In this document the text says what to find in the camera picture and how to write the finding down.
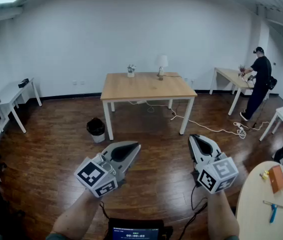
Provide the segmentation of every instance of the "white cable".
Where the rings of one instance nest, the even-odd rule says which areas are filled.
[[[167,108],[168,108],[167,105],[151,105],[151,104],[149,104],[147,101],[146,101],[146,104],[147,104],[148,106],[150,106],[150,107],[147,109],[148,112],[150,112],[149,109],[152,109],[152,112],[150,112],[150,113],[153,113],[153,112],[155,111],[154,108],[153,108],[154,106],[167,107]],[[168,109],[170,109],[170,110],[175,114],[175,116],[170,119],[171,121],[174,120],[175,118],[184,118],[183,116],[177,115],[176,112],[175,112],[172,108],[168,108]],[[237,135],[237,136],[239,136],[241,139],[245,139],[245,137],[246,137],[246,135],[247,135],[247,133],[245,132],[245,130],[244,130],[243,127],[247,128],[247,129],[252,129],[252,130],[255,130],[255,131],[259,131],[259,130],[263,127],[263,124],[269,124],[269,123],[270,123],[270,122],[262,122],[262,123],[261,123],[261,126],[260,126],[258,129],[256,129],[256,128],[249,128],[248,126],[243,125],[243,124],[241,124],[240,122],[234,122],[233,125],[234,125],[234,126],[237,126],[237,127],[239,128],[239,129],[237,130],[237,133],[234,133],[234,132],[232,132],[232,131],[227,131],[227,130],[225,130],[225,129],[212,130],[212,129],[209,129],[208,127],[203,126],[203,125],[201,125],[201,124],[199,124],[199,123],[197,123],[197,122],[195,122],[195,121],[192,121],[192,120],[189,120],[189,119],[188,119],[188,121],[189,121],[189,122],[192,122],[192,123],[194,123],[194,124],[196,124],[196,125],[198,125],[198,126],[200,126],[200,127],[203,127],[203,128],[205,128],[205,129],[207,129],[207,130],[209,130],[209,131],[212,131],[212,132],[214,132],[214,133],[225,132],[225,133],[228,133],[228,134]]]

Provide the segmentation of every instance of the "baseboard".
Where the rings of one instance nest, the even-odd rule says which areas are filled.
[[[244,97],[244,98],[249,98],[251,95],[244,95],[242,92],[240,93],[240,96],[241,97]],[[279,93],[270,93],[269,96],[279,96]]]
[[[47,96],[47,97],[40,97],[40,99],[42,101],[47,101],[47,100],[86,98],[86,97],[100,97],[101,95],[102,95],[101,92],[93,92],[93,93],[79,93],[79,94],[69,94],[69,95]]]
[[[210,90],[194,90],[197,94],[209,94]],[[213,90],[213,94],[231,94],[232,90]]]
[[[198,94],[209,94],[210,90],[194,90]],[[231,90],[214,90],[214,94],[231,94]],[[79,94],[69,94],[69,95],[58,95],[58,96],[47,96],[40,97],[42,101],[48,100],[60,100],[60,99],[75,99],[75,98],[86,98],[86,97],[100,97],[102,95],[101,92],[93,92],[93,93],[79,93]],[[271,93],[272,96],[278,96],[278,93]],[[242,97],[250,97],[250,95],[244,95],[242,92],[240,93]]]

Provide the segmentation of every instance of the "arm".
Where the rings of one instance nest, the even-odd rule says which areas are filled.
[[[210,240],[225,240],[239,236],[240,226],[224,191],[208,196],[208,233]]]
[[[51,234],[60,234],[70,240],[81,240],[89,229],[101,198],[85,190],[76,202],[58,217]]]
[[[250,73],[250,72],[253,72],[254,70],[250,67],[250,68],[247,68],[247,69],[245,69],[245,71],[243,72],[243,76],[244,75],[246,75],[246,74],[248,74],[248,73]]]

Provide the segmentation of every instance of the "lamp shade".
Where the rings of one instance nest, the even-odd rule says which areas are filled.
[[[165,54],[158,55],[155,63],[158,67],[163,67],[163,68],[168,67],[167,55],[165,55]]]

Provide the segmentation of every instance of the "white desk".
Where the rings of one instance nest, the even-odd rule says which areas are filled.
[[[283,206],[283,189],[273,193],[270,179],[263,180],[260,173],[279,163],[266,161],[257,165],[243,184],[236,209],[240,240],[283,240],[283,208],[278,208],[270,223],[272,207],[263,200]]]
[[[262,134],[262,136],[260,137],[260,141],[262,141],[264,139],[264,137],[266,136],[266,134],[268,133],[268,131],[270,130],[270,128],[272,127],[272,125],[274,124],[276,118],[278,117],[278,123],[277,125],[275,126],[275,128],[273,129],[272,131],[272,134],[274,134],[278,127],[281,125],[281,123],[283,122],[283,107],[280,107],[280,108],[277,108],[276,109],[276,113],[275,115],[273,116],[273,118],[271,119],[268,127],[266,128],[266,130],[264,131],[264,133]]]
[[[13,116],[15,117],[19,127],[21,128],[22,132],[25,134],[26,130],[21,122],[21,120],[19,119],[19,117],[16,114],[16,111],[14,109],[14,105],[16,105],[16,107],[18,108],[18,104],[15,103],[16,99],[22,94],[22,92],[24,92],[26,90],[26,88],[29,85],[32,85],[33,88],[33,92],[35,93],[36,99],[38,101],[39,106],[42,106],[40,97],[37,93],[36,87],[34,85],[34,78],[29,80],[29,83],[27,83],[23,88],[19,88],[18,84],[21,81],[15,81],[15,82],[11,82],[9,84],[7,84],[1,91],[0,91],[0,116],[3,118],[3,113],[1,112],[1,108],[2,107],[8,107],[9,110],[12,112]],[[3,118],[4,120],[8,120],[8,115],[5,116],[5,118]],[[3,126],[0,124],[0,130],[3,132]]]
[[[214,82],[216,81],[217,73],[219,73],[220,75],[222,75],[224,78],[226,78],[227,80],[229,80],[232,83],[232,94],[234,94],[236,87],[238,88],[236,96],[233,99],[232,105],[231,105],[230,110],[228,112],[228,115],[230,116],[233,113],[233,110],[236,106],[236,103],[237,103],[238,98],[241,94],[241,91],[243,89],[244,90],[245,89],[254,89],[254,84],[252,82],[247,82],[249,75],[244,76],[245,81],[242,79],[241,76],[238,76],[238,74],[240,73],[239,70],[215,67],[215,72],[214,72],[213,77],[212,77],[210,91],[209,91],[210,95],[213,93],[213,86],[214,86]]]

